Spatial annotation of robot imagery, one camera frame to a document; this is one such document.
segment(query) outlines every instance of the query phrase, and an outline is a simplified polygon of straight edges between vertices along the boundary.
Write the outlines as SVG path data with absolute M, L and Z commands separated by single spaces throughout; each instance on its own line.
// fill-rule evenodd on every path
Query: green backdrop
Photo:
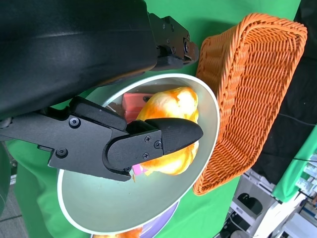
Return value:
M 147 0 L 148 12 L 172 16 L 190 33 L 199 46 L 207 36 L 219 34 L 239 23 L 251 12 L 262 12 L 293 19 L 299 0 Z M 197 64 L 171 72 L 195 75 Z M 147 77 L 157 72 L 148 72 Z M 119 89 L 126 83 L 109 86 Z M 49 155 L 22 141 L 8 142 L 19 162 L 15 193 L 30 238 L 88 238 L 72 227 L 58 205 L 56 169 L 47 167 Z M 158 238 L 212 238 L 222 228 L 239 178 L 197 197 L 190 190 L 175 215 Z

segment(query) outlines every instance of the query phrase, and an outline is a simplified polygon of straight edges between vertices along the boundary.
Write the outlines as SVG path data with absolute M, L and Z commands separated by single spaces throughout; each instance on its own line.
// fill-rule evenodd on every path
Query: cable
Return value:
M 237 228 L 239 228 L 240 230 L 242 230 L 245 234 L 247 234 L 249 237 L 258 237 L 258 236 L 260 236 L 260 235 L 256 235 L 256 236 L 252 236 L 251 234 L 249 234 L 249 233 L 247 233 L 244 229 L 242 229 L 238 224 L 236 224 L 233 220 L 232 220 L 232 218 L 231 218 L 231 215 L 229 216 L 229 219 L 230 219 L 230 221 L 232 222 L 232 224 L 234 224 Z
M 290 119 L 293 119 L 301 124 L 304 124 L 304 125 L 309 125 L 309 126 L 316 126 L 317 124 L 311 124 L 311 123 L 307 123 L 307 122 L 304 122 L 302 120 L 298 120 L 297 118 L 294 118 L 294 117 L 291 117 L 289 115 L 285 115 L 285 114 L 282 114 L 282 113 L 279 113 L 280 116 L 283 116 L 283 117 L 287 117 L 287 118 L 290 118 Z
M 307 162 L 317 162 L 317 160 L 306 160 L 306 159 L 297 159 L 297 158 L 287 158 L 287 157 L 277 156 L 277 155 L 273 155 L 273 154 L 266 153 L 266 152 L 261 152 L 261 154 L 271 155 L 271 156 L 279 157 L 279 158 L 282 158 L 282 159 L 300 160 L 300 161 L 307 161 Z

